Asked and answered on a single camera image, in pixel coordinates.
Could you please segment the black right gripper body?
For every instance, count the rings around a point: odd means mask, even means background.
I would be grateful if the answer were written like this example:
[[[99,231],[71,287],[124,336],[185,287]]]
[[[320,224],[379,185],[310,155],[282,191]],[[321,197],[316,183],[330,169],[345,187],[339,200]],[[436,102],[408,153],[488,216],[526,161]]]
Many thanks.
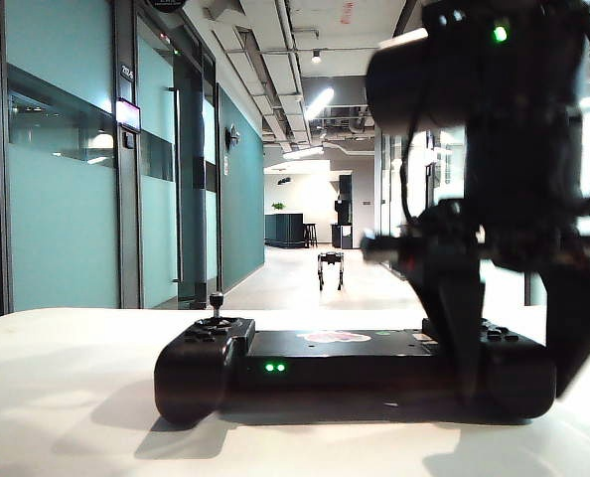
[[[389,261],[403,272],[477,272],[490,260],[515,271],[541,271],[553,265],[581,265],[581,243],[556,229],[485,229],[462,218],[424,218],[398,237],[365,235],[364,259]]]

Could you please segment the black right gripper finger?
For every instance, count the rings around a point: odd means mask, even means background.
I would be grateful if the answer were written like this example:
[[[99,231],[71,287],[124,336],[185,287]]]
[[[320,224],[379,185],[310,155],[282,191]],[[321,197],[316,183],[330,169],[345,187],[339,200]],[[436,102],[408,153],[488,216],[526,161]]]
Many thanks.
[[[561,397],[590,356],[590,266],[553,265],[542,271],[547,293],[546,348]]]
[[[471,399],[478,382],[485,292],[479,260],[435,247],[406,258],[404,274],[436,331],[442,351],[455,367],[460,396]]]

